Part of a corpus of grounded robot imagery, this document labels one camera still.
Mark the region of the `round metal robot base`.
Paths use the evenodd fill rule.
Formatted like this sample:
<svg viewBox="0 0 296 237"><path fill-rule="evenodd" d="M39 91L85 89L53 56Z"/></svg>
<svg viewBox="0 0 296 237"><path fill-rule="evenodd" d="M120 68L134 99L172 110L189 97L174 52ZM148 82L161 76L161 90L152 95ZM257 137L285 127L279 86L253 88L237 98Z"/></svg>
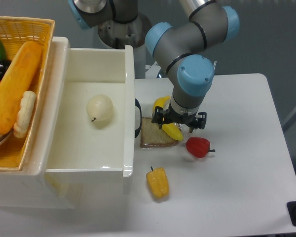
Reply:
<svg viewBox="0 0 296 237"><path fill-rule="evenodd" d="M150 20L139 13L137 18L129 23L118 23L109 20L98 26L98 35L105 46L114 49L124 49L126 45L133 48L141 47L145 44L147 32L151 29Z"/></svg>

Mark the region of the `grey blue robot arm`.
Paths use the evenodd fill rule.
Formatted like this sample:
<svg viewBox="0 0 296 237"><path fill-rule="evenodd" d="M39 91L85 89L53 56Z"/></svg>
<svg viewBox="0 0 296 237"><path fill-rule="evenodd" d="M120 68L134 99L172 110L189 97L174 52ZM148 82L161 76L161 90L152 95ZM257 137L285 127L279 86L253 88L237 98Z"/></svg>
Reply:
<svg viewBox="0 0 296 237"><path fill-rule="evenodd" d="M102 43L112 49L145 46L173 85L167 109L152 110L152 122L185 124L203 129L207 115L199 107L212 85L215 69L201 52L237 36L240 20L230 6L215 0L183 0L188 22L178 28L152 25L136 0L71 0L69 6L83 29L98 28Z"/></svg>

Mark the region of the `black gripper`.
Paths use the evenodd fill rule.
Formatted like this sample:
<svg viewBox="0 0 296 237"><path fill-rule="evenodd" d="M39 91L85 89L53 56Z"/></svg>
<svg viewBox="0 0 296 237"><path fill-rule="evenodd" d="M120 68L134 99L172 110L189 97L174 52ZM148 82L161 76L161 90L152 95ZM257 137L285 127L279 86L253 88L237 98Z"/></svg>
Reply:
<svg viewBox="0 0 296 237"><path fill-rule="evenodd" d="M204 129L207 122L206 112L196 112L189 115L188 112L178 114L171 107L164 110L161 107L156 107L155 112L152 113L152 123L158 124L159 129L162 129L163 124L179 123L185 124L189 127L189 133L197 129Z"/></svg>

